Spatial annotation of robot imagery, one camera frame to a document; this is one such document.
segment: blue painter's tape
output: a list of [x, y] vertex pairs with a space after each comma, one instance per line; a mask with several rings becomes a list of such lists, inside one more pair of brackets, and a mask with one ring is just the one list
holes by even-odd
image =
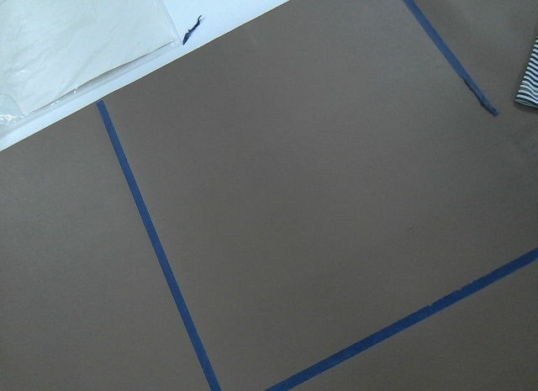
[[191, 35], [193, 34], [194, 30], [196, 28], [198, 28], [200, 26], [200, 23], [202, 21], [202, 16], [200, 15], [196, 21], [196, 23], [193, 25], [192, 28], [190, 28], [187, 33], [185, 34], [185, 36], [183, 36], [183, 44], [185, 45], [188, 41], [188, 39], [191, 37]]
[[125, 179], [127, 180], [127, 184], [129, 185], [129, 189], [133, 195], [134, 202], [136, 203], [136, 207], [138, 208], [140, 217], [142, 218], [142, 222], [144, 223], [145, 231], [150, 237], [151, 245], [153, 246], [159, 264], [161, 265], [162, 272], [165, 275], [166, 283], [168, 283], [170, 293], [174, 298], [177, 310], [179, 311], [179, 314], [183, 320], [183, 324], [185, 325], [185, 328], [187, 330], [188, 337], [193, 344], [194, 351], [196, 352], [200, 365], [202, 366], [205, 378], [208, 380], [208, 384], [211, 391], [221, 391], [217, 376], [215, 375], [213, 367], [211, 366], [211, 362], [209, 361], [208, 354], [203, 347], [202, 340], [198, 335], [198, 331], [194, 326], [193, 318], [188, 311], [187, 303], [185, 302], [185, 298], [183, 297], [179, 285], [177, 284], [176, 277], [174, 276], [174, 272], [171, 269], [170, 262], [166, 257], [166, 253], [162, 247], [161, 240], [159, 239], [159, 235], [157, 234], [156, 228], [153, 225], [150, 212], [145, 205], [144, 198], [142, 197], [142, 193], [140, 192], [138, 183], [136, 182], [135, 175], [131, 170], [129, 161], [127, 160], [127, 156], [124, 153], [124, 149], [121, 146], [121, 142], [119, 141], [118, 134], [116, 133], [116, 129], [114, 128], [107, 107], [103, 100], [98, 101], [97, 106], [99, 109], [99, 113], [101, 114], [101, 118], [103, 119], [104, 126], [108, 132], [108, 137], [110, 138], [114, 151], [116, 152], [116, 156], [118, 157], [119, 165], [124, 172]]
[[474, 80], [472, 80], [472, 77], [469, 75], [469, 73], [467, 73], [465, 67], [463, 67], [461, 62], [457, 59], [456, 55], [454, 55], [446, 42], [440, 37], [439, 33], [435, 30], [431, 22], [426, 18], [424, 13], [422, 13], [422, 10], [420, 10], [417, 3], [415, 3], [414, 0], [403, 0], [403, 2], [405, 3], [409, 11], [417, 19], [424, 31], [426, 31], [426, 34], [428, 34], [428, 36], [434, 42], [435, 46], [437, 46], [443, 56], [451, 64], [457, 75], [463, 79], [465, 84], [469, 87], [469, 89], [478, 99], [478, 102], [480, 102], [480, 104], [493, 116], [498, 115], [498, 110], [489, 102], [480, 87], [474, 82]]
[[530, 265], [532, 262], [538, 260], [538, 249], [535, 249], [528, 254], [520, 256], [519, 258], [513, 260], [512, 262], [507, 263], [506, 265], [500, 267], [499, 269], [490, 272], [486, 276], [480, 277], [472, 283], [452, 292], [442, 299], [438, 299], [433, 304], [427, 305], [426, 307], [415, 311], [414, 313], [408, 315], [405, 318], [402, 318], [399, 321], [371, 334], [370, 336], [354, 343], [351, 346], [348, 346], [346, 349], [335, 353], [332, 356], [329, 356], [322, 360], [321, 362], [315, 363], [313, 366], [310, 366], [304, 369], [302, 372], [292, 375], [290, 378], [287, 378], [280, 383], [273, 385], [268, 388], [266, 391], [288, 391], [294, 387], [297, 387], [299, 384], [307, 382], [309, 379], [314, 378], [321, 373], [329, 370], [330, 368], [345, 362], [348, 359], [358, 355], [359, 353], [364, 352], [365, 350], [371, 348], [372, 346], [377, 345], [390, 338], [391, 336], [397, 335], [399, 332], [408, 329], [410, 326], [418, 324], [420, 321], [425, 320], [431, 317], [434, 314], [439, 313], [443, 309], [446, 309], [453, 304], [461, 301], [474, 293], [486, 288], [487, 286], [497, 282], [503, 277], [508, 276], [511, 273], [514, 273]]

